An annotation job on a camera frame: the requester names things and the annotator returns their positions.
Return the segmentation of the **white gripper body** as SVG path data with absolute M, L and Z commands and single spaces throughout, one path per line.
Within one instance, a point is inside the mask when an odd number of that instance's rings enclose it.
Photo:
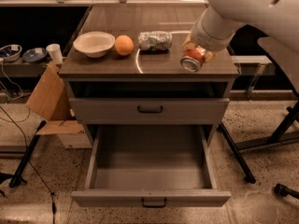
M 223 18 L 213 7 L 208 7 L 194 23 L 191 31 L 193 41 L 209 51 L 226 49 L 236 31 L 244 22 Z

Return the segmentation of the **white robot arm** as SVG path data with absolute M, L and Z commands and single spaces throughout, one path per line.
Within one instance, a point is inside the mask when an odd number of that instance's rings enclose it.
M 253 54 L 258 46 L 298 89 L 299 0 L 208 0 L 182 47 L 210 51 L 230 47 Z

